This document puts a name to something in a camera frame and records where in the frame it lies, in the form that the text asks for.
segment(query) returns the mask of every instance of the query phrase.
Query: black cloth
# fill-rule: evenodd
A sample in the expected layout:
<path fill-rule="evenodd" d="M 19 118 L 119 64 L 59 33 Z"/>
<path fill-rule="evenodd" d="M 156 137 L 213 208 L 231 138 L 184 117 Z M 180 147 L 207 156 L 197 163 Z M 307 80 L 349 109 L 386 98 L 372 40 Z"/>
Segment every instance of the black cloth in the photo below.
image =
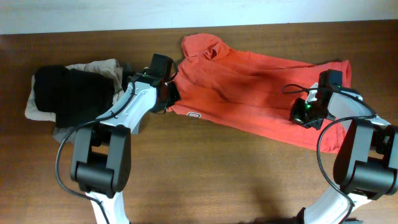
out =
<path fill-rule="evenodd" d="M 112 107 L 114 95 L 111 78 L 62 65 L 39 68 L 33 89 L 37 109 L 55 113 L 57 128 L 95 119 Z"/>

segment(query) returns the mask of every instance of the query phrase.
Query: red fabric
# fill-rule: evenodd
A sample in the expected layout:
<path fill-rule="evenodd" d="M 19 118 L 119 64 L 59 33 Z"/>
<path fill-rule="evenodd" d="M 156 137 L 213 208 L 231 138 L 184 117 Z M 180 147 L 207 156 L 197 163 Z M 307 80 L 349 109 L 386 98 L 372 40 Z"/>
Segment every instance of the red fabric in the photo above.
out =
<path fill-rule="evenodd" d="M 310 88 L 328 69 L 342 71 L 343 86 L 351 85 L 347 60 L 312 65 L 242 52 L 210 34 L 185 37 L 182 49 L 185 60 L 175 78 L 182 99 L 169 111 L 194 112 L 201 119 L 308 149 L 316 149 L 320 131 L 289 121 L 295 99 L 306 99 L 307 94 L 285 95 L 282 87 L 295 83 Z M 333 126 L 322 139 L 322 151 L 337 153 L 344 136 L 341 125 Z"/>

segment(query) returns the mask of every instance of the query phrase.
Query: wooden table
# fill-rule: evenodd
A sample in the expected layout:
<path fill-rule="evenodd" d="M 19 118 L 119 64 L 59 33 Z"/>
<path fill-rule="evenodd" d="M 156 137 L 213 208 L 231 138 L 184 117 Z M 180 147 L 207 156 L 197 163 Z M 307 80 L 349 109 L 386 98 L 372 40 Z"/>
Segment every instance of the wooden table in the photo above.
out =
<path fill-rule="evenodd" d="M 207 32 L 238 50 L 323 63 L 349 59 L 352 86 L 381 117 L 398 124 L 398 22 L 342 22 L 194 29 L 124 30 L 0 36 L 0 222 L 94 223 L 88 201 L 58 185 L 53 123 L 24 110 L 30 78 L 43 65 L 116 58 L 148 66 L 154 52 L 183 59 L 185 35 Z M 70 181 L 72 145 L 61 160 Z M 331 174 L 333 154 L 323 154 Z M 292 217 L 327 189 L 315 152 L 208 121 L 147 114 L 132 137 L 124 190 L 134 223 L 237 223 Z M 397 223 L 397 195 L 353 212 L 366 223 Z"/>

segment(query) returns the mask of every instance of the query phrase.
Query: red cloth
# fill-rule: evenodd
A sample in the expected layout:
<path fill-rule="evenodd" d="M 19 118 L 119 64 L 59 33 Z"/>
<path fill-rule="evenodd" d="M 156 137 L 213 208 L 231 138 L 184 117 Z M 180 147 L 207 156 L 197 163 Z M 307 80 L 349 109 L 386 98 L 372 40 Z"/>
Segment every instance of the red cloth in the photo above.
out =
<path fill-rule="evenodd" d="M 175 78 L 181 100 L 169 111 L 308 149 L 316 149 L 320 130 L 305 129 L 289 121 L 295 99 L 306 99 L 307 94 L 285 95 L 282 87 L 295 83 L 310 88 L 328 69 L 342 71 L 343 86 L 351 85 L 347 60 L 312 65 L 242 52 L 210 34 L 185 37 L 182 49 L 185 60 Z M 328 123 L 324 120 L 322 128 Z M 321 150 L 337 153 L 344 136 L 341 125 L 333 126 L 324 135 Z"/>

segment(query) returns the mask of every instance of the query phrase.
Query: white wall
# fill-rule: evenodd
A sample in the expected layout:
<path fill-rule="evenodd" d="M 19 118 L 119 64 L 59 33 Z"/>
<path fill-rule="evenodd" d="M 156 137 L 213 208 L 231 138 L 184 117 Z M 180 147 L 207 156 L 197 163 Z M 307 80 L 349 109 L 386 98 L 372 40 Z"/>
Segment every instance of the white wall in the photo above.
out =
<path fill-rule="evenodd" d="M 0 34 L 398 19 L 398 0 L 0 2 Z"/>

